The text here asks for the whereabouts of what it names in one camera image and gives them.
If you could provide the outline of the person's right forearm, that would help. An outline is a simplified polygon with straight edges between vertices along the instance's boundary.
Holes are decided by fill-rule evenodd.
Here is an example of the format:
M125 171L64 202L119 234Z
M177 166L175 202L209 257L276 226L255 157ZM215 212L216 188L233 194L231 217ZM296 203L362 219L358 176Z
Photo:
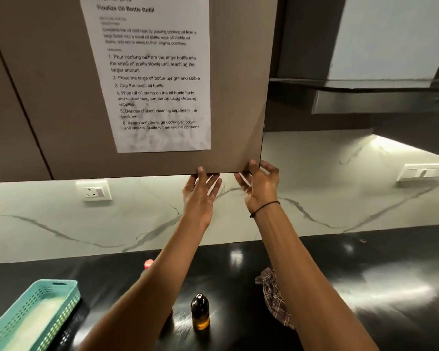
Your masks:
M318 268L279 204L254 218L304 351L379 351Z

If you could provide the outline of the black wrist band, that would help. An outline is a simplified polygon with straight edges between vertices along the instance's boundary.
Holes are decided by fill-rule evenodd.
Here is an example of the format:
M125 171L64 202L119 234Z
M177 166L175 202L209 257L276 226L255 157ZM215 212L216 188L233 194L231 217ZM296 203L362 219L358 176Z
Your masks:
M259 211L261 211L261 210L264 209L265 207L270 206L270 205L273 205L273 204L279 204L279 205L281 205L281 203L280 203L278 200L276 200L276 201L271 201L271 202L267 202L266 204L260 206L258 209L254 210L254 211L250 214L249 217L250 217L250 218L255 218L256 215L257 215L257 213L258 213Z

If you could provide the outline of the brown plaid cloth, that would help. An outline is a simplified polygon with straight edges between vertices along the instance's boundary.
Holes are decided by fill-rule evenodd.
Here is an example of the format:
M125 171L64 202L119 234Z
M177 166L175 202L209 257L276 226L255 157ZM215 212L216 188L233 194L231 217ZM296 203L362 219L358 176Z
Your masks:
M255 278L255 284L262 287L264 302L270 314L280 324L294 330L291 314L288 313L286 303L281 295L274 269L272 267L265 268Z

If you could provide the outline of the white cloth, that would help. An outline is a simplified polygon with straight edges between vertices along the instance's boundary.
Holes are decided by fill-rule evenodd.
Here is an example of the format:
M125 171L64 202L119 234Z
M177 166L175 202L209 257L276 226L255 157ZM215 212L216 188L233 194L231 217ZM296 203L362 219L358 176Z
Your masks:
M52 297L38 302L12 333L2 351L30 351L64 300L64 297Z

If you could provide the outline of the person's left hand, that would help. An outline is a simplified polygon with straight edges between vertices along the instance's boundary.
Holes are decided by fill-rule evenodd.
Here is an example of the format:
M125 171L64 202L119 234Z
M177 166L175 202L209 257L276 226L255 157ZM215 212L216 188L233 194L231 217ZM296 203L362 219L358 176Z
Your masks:
M194 231L204 233L211 223L216 195L185 195L185 187L182 194L183 217L181 221Z

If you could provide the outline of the person's right hand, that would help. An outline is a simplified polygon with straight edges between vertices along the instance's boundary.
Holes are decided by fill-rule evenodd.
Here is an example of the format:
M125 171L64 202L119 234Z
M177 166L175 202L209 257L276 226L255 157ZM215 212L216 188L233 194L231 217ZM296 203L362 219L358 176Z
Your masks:
M245 204L250 214L267 202L276 201L279 185L279 169L265 160L248 164L251 175L251 188L242 189L245 193Z

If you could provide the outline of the teal plastic basket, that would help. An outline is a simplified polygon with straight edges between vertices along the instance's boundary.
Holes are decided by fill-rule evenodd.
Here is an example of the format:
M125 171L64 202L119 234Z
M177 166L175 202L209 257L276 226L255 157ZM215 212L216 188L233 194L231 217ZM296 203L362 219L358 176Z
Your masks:
M32 283L0 317L0 351L33 307L38 302L52 297L64 297L64 303L30 351L47 350L81 299L76 280L38 279Z

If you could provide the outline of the grey range hood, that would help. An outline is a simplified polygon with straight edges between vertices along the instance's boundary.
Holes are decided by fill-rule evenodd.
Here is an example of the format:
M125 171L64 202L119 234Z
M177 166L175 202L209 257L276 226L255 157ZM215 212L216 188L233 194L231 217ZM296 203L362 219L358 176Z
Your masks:
M280 45L312 114L439 113L439 0L287 0Z

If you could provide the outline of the brown cabinet door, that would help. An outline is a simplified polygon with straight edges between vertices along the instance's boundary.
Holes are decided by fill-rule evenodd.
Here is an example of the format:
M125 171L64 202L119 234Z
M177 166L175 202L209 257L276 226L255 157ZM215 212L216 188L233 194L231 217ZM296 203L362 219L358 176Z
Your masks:
M0 183L52 179L0 52Z
M278 0L209 0L211 149L118 153L80 0L0 0L0 52L55 180L246 169L262 153Z

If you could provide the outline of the person's left forearm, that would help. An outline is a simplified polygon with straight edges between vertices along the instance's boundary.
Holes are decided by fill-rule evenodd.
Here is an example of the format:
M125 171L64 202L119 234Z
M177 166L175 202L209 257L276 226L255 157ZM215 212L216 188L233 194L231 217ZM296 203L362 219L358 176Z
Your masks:
M77 351L151 351L211 217L189 213L151 267L91 329Z

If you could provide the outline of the white wall socket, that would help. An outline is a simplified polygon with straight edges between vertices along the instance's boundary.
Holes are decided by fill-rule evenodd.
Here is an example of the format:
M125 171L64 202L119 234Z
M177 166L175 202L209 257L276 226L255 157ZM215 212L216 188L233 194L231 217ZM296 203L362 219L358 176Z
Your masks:
M77 196L84 202L111 201L112 194L106 179L79 180L75 182Z

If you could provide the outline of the white wall switch plate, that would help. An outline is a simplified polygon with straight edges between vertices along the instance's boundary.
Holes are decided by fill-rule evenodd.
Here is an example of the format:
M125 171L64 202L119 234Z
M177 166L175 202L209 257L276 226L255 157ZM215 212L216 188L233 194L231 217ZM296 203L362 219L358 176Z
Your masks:
M439 163L404 164L396 179L398 186L439 182Z

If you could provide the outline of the printed white paper sheet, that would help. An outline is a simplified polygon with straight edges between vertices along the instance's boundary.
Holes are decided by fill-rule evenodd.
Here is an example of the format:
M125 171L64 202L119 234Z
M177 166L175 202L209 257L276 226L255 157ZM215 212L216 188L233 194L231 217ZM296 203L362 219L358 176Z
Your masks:
M118 153L211 149L209 0L80 0Z

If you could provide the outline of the small amber glass bottle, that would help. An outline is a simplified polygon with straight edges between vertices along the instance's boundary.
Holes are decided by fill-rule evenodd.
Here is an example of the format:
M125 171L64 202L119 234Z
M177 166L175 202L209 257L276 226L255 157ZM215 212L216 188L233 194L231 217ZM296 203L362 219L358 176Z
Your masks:
M191 316L194 330L202 331L210 326L210 304L204 294L198 293L192 299Z

